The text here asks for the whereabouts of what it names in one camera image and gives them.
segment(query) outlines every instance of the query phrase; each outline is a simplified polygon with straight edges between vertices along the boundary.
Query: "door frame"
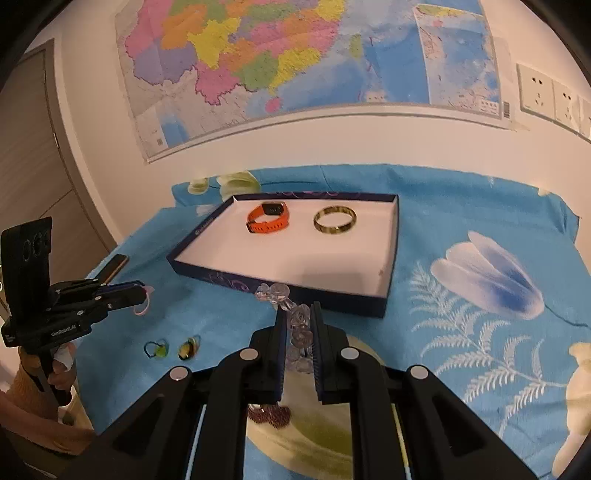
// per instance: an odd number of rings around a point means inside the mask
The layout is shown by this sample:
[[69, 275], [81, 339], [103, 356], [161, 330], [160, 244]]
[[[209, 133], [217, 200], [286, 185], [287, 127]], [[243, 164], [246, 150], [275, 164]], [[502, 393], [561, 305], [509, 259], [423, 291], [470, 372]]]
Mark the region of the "door frame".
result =
[[84, 214], [88, 218], [90, 225], [96, 232], [101, 243], [105, 246], [108, 252], [111, 252], [116, 246], [117, 242], [111, 235], [111, 232], [105, 225], [99, 211], [96, 209], [95, 203], [92, 201], [86, 184], [80, 174], [76, 159], [70, 148], [66, 128], [61, 117], [60, 102], [57, 96], [56, 86], [56, 72], [54, 59], [54, 45], [53, 38], [44, 44], [26, 52], [20, 61], [36, 55], [38, 53], [44, 54], [44, 69], [45, 69], [45, 96], [47, 101], [47, 109], [49, 112], [49, 120], [51, 122], [51, 129], [53, 130], [56, 139], [56, 146], [60, 153], [61, 162], [64, 165], [66, 174], [72, 184], [74, 194], [78, 198]]

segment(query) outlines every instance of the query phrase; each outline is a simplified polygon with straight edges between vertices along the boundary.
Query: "map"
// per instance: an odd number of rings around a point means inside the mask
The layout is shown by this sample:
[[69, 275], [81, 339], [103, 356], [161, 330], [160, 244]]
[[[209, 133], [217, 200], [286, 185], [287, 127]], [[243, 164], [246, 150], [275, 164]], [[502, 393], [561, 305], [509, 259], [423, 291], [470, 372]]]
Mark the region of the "map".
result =
[[131, 0], [115, 29], [147, 159], [249, 121], [368, 103], [499, 118], [479, 0]]

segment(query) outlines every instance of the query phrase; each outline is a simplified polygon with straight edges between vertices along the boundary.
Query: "clear bead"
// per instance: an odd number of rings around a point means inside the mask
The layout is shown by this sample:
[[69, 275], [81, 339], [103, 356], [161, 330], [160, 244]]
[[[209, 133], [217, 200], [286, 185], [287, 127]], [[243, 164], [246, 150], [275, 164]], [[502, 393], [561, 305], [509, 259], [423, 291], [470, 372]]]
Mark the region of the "clear bead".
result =
[[293, 328], [308, 326], [310, 324], [310, 307], [305, 304], [293, 307], [290, 310], [289, 320]]
[[296, 363], [297, 362], [290, 362], [289, 360], [285, 361], [285, 369], [289, 370], [290, 372], [296, 371]]
[[308, 348], [312, 345], [314, 335], [311, 331], [299, 328], [291, 332], [291, 343], [296, 348]]
[[300, 349], [296, 348], [293, 345], [290, 345], [289, 347], [287, 347], [285, 357], [289, 362], [297, 362], [300, 359]]
[[311, 374], [314, 372], [314, 362], [310, 358], [300, 358], [295, 369], [302, 374]]
[[269, 291], [269, 285], [267, 285], [266, 283], [261, 283], [261, 285], [259, 285], [255, 292], [255, 297], [257, 298], [257, 300], [267, 301], [269, 298]]
[[271, 298], [280, 303], [290, 296], [290, 288], [283, 283], [274, 283], [269, 290]]
[[290, 299], [283, 300], [280, 305], [281, 310], [285, 310], [286, 312], [289, 312], [292, 308], [296, 307], [296, 303]]

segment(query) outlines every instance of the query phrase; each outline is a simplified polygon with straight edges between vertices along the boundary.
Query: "phone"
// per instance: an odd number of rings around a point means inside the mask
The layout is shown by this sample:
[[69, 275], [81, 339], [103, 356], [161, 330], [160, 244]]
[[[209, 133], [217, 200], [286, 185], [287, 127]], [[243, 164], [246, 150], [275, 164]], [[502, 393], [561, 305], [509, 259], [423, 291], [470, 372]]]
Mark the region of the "phone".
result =
[[113, 258], [111, 258], [111, 260], [109, 260], [109, 263], [107, 263], [105, 267], [99, 272], [96, 278], [99, 279], [101, 284], [111, 282], [111, 280], [115, 278], [117, 273], [121, 271], [121, 269], [127, 264], [128, 261], [129, 257], [127, 255], [115, 255]]

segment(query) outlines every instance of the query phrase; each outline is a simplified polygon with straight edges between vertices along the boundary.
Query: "bracelet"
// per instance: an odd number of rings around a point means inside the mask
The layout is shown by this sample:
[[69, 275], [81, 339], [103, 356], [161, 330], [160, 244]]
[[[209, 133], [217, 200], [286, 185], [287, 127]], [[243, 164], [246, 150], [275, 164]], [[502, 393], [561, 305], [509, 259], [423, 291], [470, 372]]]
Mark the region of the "bracelet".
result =
[[[318, 220], [326, 215], [331, 213], [345, 213], [351, 217], [351, 220], [339, 226], [324, 226], [318, 223]], [[328, 235], [337, 235], [338, 233], [345, 233], [348, 232], [353, 228], [355, 223], [357, 222], [357, 214], [350, 209], [349, 207], [345, 207], [343, 205], [333, 205], [332, 207], [323, 208], [319, 211], [316, 215], [314, 215], [314, 227], [316, 230], [322, 233], [326, 233]]]
[[[278, 216], [270, 222], [257, 222], [262, 215]], [[246, 228], [250, 233], [273, 233], [283, 230], [290, 223], [290, 212], [285, 202], [264, 202], [256, 207], [246, 218]]]

